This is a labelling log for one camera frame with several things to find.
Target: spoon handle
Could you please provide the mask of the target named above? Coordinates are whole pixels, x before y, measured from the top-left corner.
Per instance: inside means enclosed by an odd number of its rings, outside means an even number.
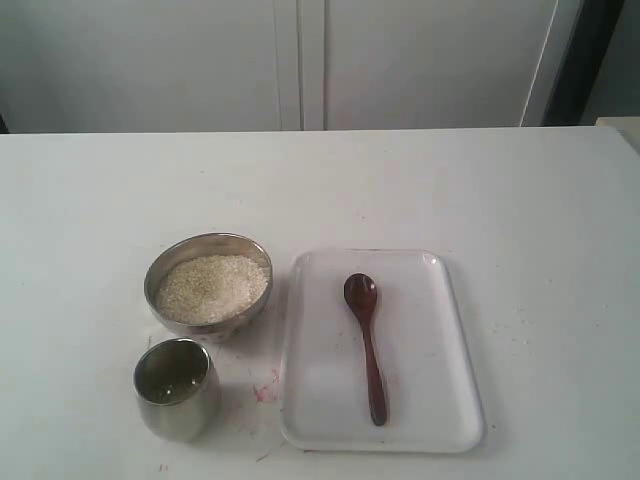
[[[371,329],[363,329],[362,337],[364,339],[364,351],[367,363],[369,411],[371,412],[371,420],[373,420],[373,424],[380,427],[387,423],[387,403],[384,399],[384,389],[382,388],[382,379],[380,378],[380,371],[378,370],[376,354],[373,351]]]

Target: uncooked rice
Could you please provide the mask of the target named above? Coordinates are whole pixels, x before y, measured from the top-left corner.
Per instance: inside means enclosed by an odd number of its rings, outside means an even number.
[[[232,317],[267,288],[267,275],[240,255],[198,257],[176,265],[156,297],[158,309],[172,320],[202,325]]]

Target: wooden spoon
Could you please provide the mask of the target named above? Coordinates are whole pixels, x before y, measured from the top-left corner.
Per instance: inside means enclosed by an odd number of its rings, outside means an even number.
[[[373,280],[364,273],[354,273],[344,282],[344,299],[358,319],[362,329],[364,351],[367,365],[367,383],[369,387],[369,410],[374,425],[387,422],[387,404],[384,399],[382,379],[378,370],[376,354],[371,341],[371,323],[378,300],[378,291]]]

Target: cabinet door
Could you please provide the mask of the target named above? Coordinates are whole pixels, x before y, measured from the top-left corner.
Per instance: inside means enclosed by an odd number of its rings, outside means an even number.
[[[14,132],[299,129],[296,0],[5,0],[0,18]]]
[[[301,0],[305,129],[540,124],[579,6]]]

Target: white tray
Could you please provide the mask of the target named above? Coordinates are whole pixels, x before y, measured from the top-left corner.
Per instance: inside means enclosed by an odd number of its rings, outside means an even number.
[[[364,347],[343,298],[356,272],[378,287],[374,344],[389,420],[369,415]],[[457,453],[484,432],[441,259],[426,251],[319,250],[295,261],[282,359],[282,432],[308,450]]]

